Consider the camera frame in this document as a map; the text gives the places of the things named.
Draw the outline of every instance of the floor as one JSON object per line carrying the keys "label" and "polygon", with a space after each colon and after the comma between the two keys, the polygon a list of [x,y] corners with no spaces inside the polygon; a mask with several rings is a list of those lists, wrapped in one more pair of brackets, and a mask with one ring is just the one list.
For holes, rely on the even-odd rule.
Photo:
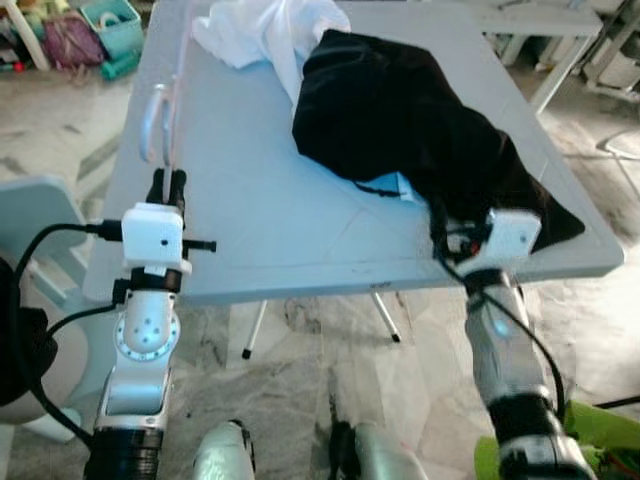
{"label": "floor", "polygon": [[[525,96],[540,82],[524,66],[512,75]],[[0,180],[54,172],[86,216],[99,214],[130,92],[131,79],[73,86],[55,74],[3,74]],[[596,148],[638,120],[636,106],[585,93],[575,78],[540,117],[627,253],[626,264],[605,278],[525,287],[537,331],[574,398],[587,402],[640,393],[640,163]],[[463,292],[391,292],[384,299],[400,345],[389,341],[369,297],[290,298],[269,303],[250,362],[240,353],[258,304],[181,307],[160,478],[189,478],[207,430],[241,418],[256,444],[257,478],[325,479],[330,398],[341,419],[384,425],[413,448],[430,478],[474,478],[475,442],[491,429],[472,379]],[[87,428],[97,401],[97,393],[72,401]],[[621,410],[640,418],[640,408]],[[86,459],[78,441],[62,446],[0,427],[0,479],[80,479]]]}

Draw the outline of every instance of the black fabric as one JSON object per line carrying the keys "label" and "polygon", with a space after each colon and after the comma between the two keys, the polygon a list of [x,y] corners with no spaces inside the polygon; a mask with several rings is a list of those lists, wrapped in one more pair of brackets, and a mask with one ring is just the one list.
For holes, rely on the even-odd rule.
{"label": "black fabric", "polygon": [[[0,407],[17,400],[27,392],[18,371],[9,338],[9,284],[13,270],[0,258]],[[58,353],[54,339],[46,340],[47,315],[42,309],[20,308],[22,348],[29,365],[42,377],[53,364]]]}
{"label": "black fabric", "polygon": [[340,177],[401,172],[459,220],[482,222],[491,207],[533,211],[534,250],[585,230],[527,173],[509,136],[462,104],[428,51],[328,30],[303,74],[298,150]]}

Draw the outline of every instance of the white cloth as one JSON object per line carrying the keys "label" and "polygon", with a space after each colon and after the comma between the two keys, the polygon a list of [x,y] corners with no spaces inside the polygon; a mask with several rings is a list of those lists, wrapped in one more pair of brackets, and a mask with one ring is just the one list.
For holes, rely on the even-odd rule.
{"label": "white cloth", "polygon": [[236,0],[211,6],[198,17],[193,38],[234,68],[269,60],[293,103],[298,103],[306,60],[328,29],[350,32],[347,15],[333,0]]}

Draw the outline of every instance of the tiled floor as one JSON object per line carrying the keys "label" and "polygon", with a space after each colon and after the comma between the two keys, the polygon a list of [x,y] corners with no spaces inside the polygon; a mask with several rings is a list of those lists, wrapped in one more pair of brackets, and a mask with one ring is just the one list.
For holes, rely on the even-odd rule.
{"label": "tiled floor", "polygon": [[[513,76],[528,94],[539,79],[523,71]],[[0,179],[56,172],[85,212],[96,214],[130,80],[108,87],[99,81],[72,87],[59,76],[32,73],[17,80],[0,78]],[[640,164],[595,148],[639,120],[634,106],[586,94],[577,79],[565,83],[541,117],[627,253],[627,263],[605,278],[525,288],[538,331],[575,382],[574,396],[586,401],[640,392]],[[233,417],[252,431],[259,479],[326,478],[330,396],[342,418],[385,425],[414,448],[431,478],[473,478],[474,444],[490,424],[471,376],[463,292],[384,298],[401,345],[389,342],[369,297],[286,299],[270,302],[249,363],[240,353],[257,304],[183,307],[161,478],[189,478],[201,437]],[[97,399],[94,393],[73,402],[87,427]],[[638,408],[626,413],[640,417]],[[2,452],[10,458],[6,478],[16,480],[79,479],[87,457],[78,441],[60,446],[0,427],[0,478],[7,468]]]}

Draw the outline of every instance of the plastic chair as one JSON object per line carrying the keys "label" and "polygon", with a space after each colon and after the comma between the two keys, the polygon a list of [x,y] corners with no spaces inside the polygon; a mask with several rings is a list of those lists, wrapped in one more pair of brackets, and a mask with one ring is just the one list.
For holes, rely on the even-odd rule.
{"label": "plastic chair", "polygon": [[[43,175],[25,177],[0,184],[0,252],[15,263],[32,238],[52,223],[84,223],[64,182],[58,177]],[[23,282],[23,303],[43,308],[50,325],[67,312],[65,306],[73,297],[77,308],[86,264],[74,248],[84,243],[84,235],[60,232],[47,239],[34,255],[29,273]],[[76,285],[68,290],[58,287],[39,264],[57,264]],[[52,366],[42,377],[43,386],[56,404],[63,403],[80,382],[88,359],[86,335],[78,325],[68,325],[56,335],[59,349]],[[80,422],[80,415],[67,410]],[[44,414],[33,395],[28,392],[9,405],[0,407],[0,422],[24,425],[26,428],[60,442],[73,438],[71,432]]]}

